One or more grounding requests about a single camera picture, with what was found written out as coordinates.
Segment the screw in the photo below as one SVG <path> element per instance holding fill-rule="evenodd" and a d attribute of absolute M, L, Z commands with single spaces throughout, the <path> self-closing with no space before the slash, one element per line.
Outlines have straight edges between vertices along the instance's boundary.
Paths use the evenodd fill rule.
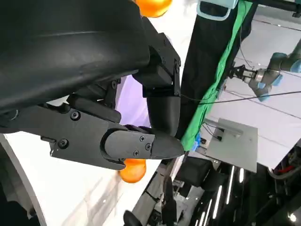
<path fill-rule="evenodd" d="M 147 144 L 146 146 L 145 146 L 145 150 L 146 151 L 149 151 L 151 149 L 151 144 Z"/>
<path fill-rule="evenodd" d="M 117 82 L 116 81 L 112 81 L 112 88 L 117 89 Z"/>
<path fill-rule="evenodd" d="M 80 118 L 80 113 L 78 111 L 73 111 L 71 112 L 70 114 L 70 118 L 73 120 L 73 121 L 77 121 L 79 118 Z"/>
<path fill-rule="evenodd" d="M 139 155 L 139 151 L 134 151 L 133 155 L 136 157 L 137 155 Z"/>
<path fill-rule="evenodd" d="M 140 141 L 143 142 L 145 140 L 145 136 L 140 137 Z"/>
<path fill-rule="evenodd" d="M 59 148 L 65 149 L 65 148 L 68 147 L 68 140 L 66 140 L 66 139 L 61 139 L 61 140 L 58 142 L 57 145 L 59 146 Z"/>

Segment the red cable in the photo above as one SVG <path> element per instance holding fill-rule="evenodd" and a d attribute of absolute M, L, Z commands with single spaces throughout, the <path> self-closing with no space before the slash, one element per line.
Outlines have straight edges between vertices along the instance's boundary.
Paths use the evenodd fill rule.
<path fill-rule="evenodd" d="M 294 167 L 293 166 L 288 166 L 285 167 L 284 169 L 278 170 L 278 173 L 287 173 L 288 171 L 291 171 Z"/>

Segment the white wall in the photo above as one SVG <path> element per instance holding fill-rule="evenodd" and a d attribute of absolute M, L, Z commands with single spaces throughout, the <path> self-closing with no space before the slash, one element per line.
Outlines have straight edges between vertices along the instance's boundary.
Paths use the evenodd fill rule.
<path fill-rule="evenodd" d="M 301 38 L 300 24 L 276 20 L 264 16 L 255 16 L 251 34 L 243 41 L 242 50 L 249 64 L 256 68 L 265 68 L 274 52 L 291 53 Z M 274 22 L 276 25 L 263 23 Z M 294 27 L 289 29 L 277 24 Z M 246 64 L 239 51 L 236 66 Z M 300 91 L 301 74 L 283 73 L 284 79 L 271 94 Z M 227 90 L 219 101 L 254 96 L 246 83 L 238 79 L 228 79 Z M 295 143 L 301 138 L 301 94 L 270 97 L 265 102 L 257 99 L 232 103 L 214 104 L 208 118 L 236 121 L 258 128 L 258 162 L 268 167 L 276 167 Z"/>

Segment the black plastic cover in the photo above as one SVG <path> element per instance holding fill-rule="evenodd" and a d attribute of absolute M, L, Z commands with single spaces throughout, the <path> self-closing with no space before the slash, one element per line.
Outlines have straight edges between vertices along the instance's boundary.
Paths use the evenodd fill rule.
<path fill-rule="evenodd" d="M 130 0 L 4 1 L 0 27 L 0 112 L 129 75 L 150 58 Z"/>

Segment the gray robot arm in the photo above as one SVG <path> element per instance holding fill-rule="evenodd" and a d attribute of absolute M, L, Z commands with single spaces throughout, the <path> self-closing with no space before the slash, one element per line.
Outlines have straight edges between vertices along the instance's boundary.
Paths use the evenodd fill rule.
<path fill-rule="evenodd" d="M 274 53 L 266 69 L 247 70 L 243 65 L 234 68 L 232 74 L 248 83 L 258 99 L 264 101 L 272 87 L 280 84 L 281 71 L 301 73 L 301 39 L 291 54 Z"/>

